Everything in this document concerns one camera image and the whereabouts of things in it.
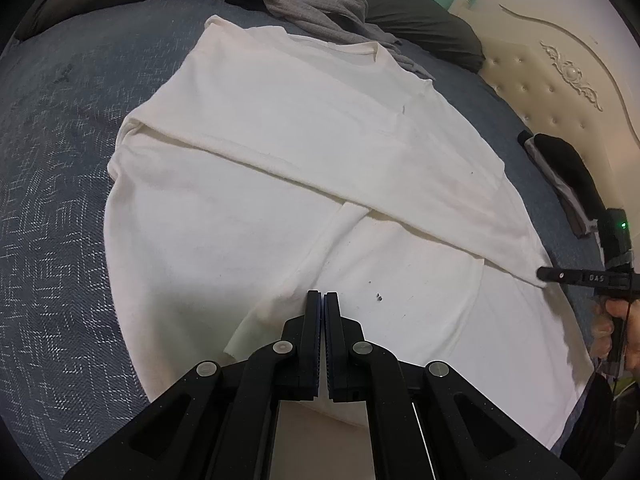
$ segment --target metal screw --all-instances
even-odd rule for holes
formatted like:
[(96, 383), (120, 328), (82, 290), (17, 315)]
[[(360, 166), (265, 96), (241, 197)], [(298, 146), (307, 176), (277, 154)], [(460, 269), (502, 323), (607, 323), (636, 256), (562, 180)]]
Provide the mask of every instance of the metal screw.
[(276, 354), (288, 354), (293, 350), (293, 345), (289, 341), (278, 341), (273, 345), (273, 351)]
[(449, 373), (449, 367), (443, 362), (436, 361), (429, 365), (429, 371), (431, 375), (435, 375), (436, 377), (444, 377)]
[(370, 354), (373, 352), (373, 345), (369, 341), (358, 341), (353, 345), (353, 351), (360, 355)]
[(216, 373), (217, 370), (218, 370), (218, 367), (216, 366), (215, 363), (212, 363), (211, 361), (204, 361), (200, 363), (196, 368), (196, 372), (200, 377), (212, 376), (214, 373)]

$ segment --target blue bedspread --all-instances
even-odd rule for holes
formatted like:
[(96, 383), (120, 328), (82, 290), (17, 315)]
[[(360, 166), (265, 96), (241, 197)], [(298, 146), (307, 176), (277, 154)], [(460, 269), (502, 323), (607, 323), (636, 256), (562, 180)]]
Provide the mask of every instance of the blue bedspread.
[[(102, 243), (116, 132), (218, 14), (296, 27), (222, 0), (150, 0), (77, 16), (0, 59), (0, 414), (44, 479), (59, 479), (146, 406), (122, 340)], [(543, 243), (599, 266), (517, 144), (523, 124), (479, 76), (405, 44), (504, 160)], [(586, 291), (571, 291), (585, 331)]]

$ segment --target decorative carving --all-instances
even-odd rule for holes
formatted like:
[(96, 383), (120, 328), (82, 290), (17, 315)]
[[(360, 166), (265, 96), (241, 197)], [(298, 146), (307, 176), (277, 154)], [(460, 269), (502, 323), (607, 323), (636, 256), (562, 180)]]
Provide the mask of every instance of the decorative carving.
[(598, 103), (598, 94), (593, 88), (588, 86), (587, 83), (582, 81), (582, 71), (574, 65), (574, 62), (565, 59), (556, 47), (545, 45), (542, 41), (540, 41), (540, 45), (542, 45), (542, 48), (545, 49), (545, 52), (553, 60), (552, 65), (556, 67), (562, 79), (569, 83), (578, 94), (584, 95), (599, 111), (602, 111)]

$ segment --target folded shirt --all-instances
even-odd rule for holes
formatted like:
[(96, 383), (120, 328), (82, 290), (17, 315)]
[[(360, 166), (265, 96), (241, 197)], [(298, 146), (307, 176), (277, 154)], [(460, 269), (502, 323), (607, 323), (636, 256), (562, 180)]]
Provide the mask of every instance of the folded shirt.
[[(539, 288), (548, 259), (524, 204), (475, 129), (379, 44), (212, 17), (125, 118), (108, 170), (113, 301), (151, 399), (199, 360), (273, 342), (307, 290), (333, 289), (399, 359), (450, 360), (545, 445), (561, 433), (591, 369), (571, 358), (566, 299), (550, 308)], [(480, 366), (494, 354), (508, 384)]]

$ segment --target cream tufted headboard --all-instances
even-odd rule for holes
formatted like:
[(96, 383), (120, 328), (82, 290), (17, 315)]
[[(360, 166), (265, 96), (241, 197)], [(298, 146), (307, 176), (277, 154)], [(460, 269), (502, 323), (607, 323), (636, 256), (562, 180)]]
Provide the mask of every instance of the cream tufted headboard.
[(638, 254), (640, 128), (605, 63), (553, 22), (506, 7), (474, 12), (469, 1), (455, 0), (449, 12), (480, 38), (486, 57), (482, 78), (532, 132), (561, 137), (576, 149), (605, 206), (625, 209)]

